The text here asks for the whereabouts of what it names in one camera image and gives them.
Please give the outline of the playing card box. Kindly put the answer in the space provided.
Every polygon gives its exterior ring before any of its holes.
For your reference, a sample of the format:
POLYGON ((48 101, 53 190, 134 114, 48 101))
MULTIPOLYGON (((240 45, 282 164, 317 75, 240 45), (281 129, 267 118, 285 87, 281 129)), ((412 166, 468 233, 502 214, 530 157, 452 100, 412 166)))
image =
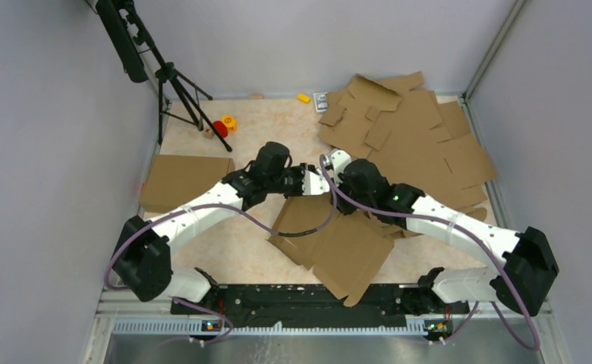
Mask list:
POLYGON ((316 113, 322 114, 327 111, 329 103, 327 101, 328 93, 314 93, 312 98, 316 113))

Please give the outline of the orange round toy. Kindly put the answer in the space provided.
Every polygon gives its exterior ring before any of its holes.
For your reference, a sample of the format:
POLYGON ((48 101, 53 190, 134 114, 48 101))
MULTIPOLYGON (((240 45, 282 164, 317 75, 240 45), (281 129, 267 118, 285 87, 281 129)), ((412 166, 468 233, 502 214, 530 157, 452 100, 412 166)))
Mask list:
POLYGON ((237 120, 231 115, 223 115, 221 122, 225 125, 229 133, 234 133, 238 130, 237 120))

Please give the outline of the aluminium frame rail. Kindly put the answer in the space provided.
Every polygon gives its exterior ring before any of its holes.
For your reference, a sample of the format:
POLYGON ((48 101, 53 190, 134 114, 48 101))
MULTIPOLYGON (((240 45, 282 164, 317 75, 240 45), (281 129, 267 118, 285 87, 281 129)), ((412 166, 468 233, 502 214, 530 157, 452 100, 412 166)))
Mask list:
POLYGON ((86 363, 568 363, 553 312, 524 319, 488 303, 422 300, 374 284, 346 307, 318 284, 220 288, 208 313, 105 292, 86 363))

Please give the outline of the folded closed cardboard box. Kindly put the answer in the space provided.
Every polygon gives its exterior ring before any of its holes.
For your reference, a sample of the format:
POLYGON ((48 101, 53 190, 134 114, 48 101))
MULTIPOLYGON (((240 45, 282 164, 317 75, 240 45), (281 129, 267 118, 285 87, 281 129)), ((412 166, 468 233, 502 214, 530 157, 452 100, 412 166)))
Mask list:
POLYGON ((145 212, 169 212, 205 193, 233 170, 231 158, 157 155, 143 183, 139 203, 145 212))

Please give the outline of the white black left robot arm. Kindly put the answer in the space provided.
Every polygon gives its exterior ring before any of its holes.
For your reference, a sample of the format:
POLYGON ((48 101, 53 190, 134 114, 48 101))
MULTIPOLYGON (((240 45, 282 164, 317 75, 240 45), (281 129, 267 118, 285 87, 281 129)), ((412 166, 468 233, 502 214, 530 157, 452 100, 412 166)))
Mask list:
POLYGON ((199 313, 213 311, 215 281, 203 270, 179 271, 172 255, 218 223, 264 202, 269 194, 300 196, 310 166, 292 164, 289 149, 268 142, 244 168, 225 175, 205 193, 152 220, 138 216, 122 228, 109 268, 141 302, 183 297, 199 313))

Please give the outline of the yellow block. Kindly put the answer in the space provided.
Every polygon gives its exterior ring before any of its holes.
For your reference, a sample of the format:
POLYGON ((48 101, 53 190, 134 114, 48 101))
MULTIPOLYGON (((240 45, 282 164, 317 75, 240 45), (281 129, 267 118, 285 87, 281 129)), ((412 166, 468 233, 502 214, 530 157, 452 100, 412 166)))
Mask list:
POLYGON ((297 94, 297 100, 299 100, 300 102, 303 102, 305 104, 309 104, 311 102, 311 98, 308 95, 305 94, 297 94))

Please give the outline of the red round toy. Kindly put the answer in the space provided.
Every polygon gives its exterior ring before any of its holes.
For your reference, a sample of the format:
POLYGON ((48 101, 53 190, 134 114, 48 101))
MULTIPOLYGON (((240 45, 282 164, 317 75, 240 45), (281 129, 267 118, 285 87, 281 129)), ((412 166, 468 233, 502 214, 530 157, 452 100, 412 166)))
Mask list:
POLYGON ((227 126, 221 121, 214 121, 213 126, 222 138, 226 138, 229 135, 227 126))

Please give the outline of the cardboard box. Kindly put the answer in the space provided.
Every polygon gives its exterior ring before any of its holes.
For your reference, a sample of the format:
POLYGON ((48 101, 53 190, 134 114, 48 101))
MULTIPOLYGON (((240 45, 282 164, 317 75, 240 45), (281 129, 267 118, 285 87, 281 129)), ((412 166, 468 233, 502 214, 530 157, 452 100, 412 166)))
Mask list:
MULTIPOLYGON (((298 232, 323 223, 332 211, 331 197, 287 199, 273 229, 298 232)), ((304 237, 270 236, 268 241, 294 264, 311 271, 346 307, 357 305, 373 282, 395 242, 366 212, 334 212, 321 231, 304 237)))
POLYGON ((233 170, 231 158, 157 155, 143 183, 139 203, 145 212, 169 212, 205 193, 233 170))

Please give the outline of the cardboard sheet pile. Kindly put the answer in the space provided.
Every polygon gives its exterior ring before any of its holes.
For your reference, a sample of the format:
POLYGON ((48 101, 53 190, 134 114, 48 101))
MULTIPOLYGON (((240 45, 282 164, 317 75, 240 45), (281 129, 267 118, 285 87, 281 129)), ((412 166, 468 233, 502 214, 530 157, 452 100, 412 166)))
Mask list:
POLYGON ((353 158, 366 158, 391 183, 406 183, 448 207, 485 220, 483 185, 496 169, 458 102, 439 103, 413 74, 354 76, 328 92, 318 137, 353 158))

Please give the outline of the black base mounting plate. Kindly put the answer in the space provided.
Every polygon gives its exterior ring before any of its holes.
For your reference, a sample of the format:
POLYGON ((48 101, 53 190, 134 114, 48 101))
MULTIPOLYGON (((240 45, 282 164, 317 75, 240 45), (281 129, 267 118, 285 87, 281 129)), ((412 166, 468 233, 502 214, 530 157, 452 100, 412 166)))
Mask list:
POLYGON ((469 303, 444 303, 431 289, 371 284, 360 302, 343 305, 322 284, 222 285, 200 306, 223 314, 236 328, 397 328, 410 315, 468 314, 469 303))

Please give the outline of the small wooden cube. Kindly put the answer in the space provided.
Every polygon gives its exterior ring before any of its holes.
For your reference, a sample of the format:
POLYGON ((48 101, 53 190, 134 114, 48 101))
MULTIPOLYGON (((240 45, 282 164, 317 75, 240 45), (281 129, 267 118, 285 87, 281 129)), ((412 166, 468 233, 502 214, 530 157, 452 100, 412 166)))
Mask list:
POLYGON ((207 139, 213 139, 215 137, 214 132, 211 129, 205 129, 203 131, 203 136, 207 139))

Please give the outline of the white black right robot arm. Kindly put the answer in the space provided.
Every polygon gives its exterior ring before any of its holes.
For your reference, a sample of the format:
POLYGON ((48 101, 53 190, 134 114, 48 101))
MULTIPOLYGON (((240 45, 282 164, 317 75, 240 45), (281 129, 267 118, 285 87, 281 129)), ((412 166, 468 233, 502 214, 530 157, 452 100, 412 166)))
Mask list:
POLYGON ((559 274, 545 233, 535 227, 514 231, 456 211, 409 184, 391 184, 378 167, 342 151, 330 156, 339 210, 362 209, 388 226, 442 240, 468 254, 479 268, 434 268, 421 277, 421 306, 440 312, 449 303, 484 301, 534 317, 559 274))

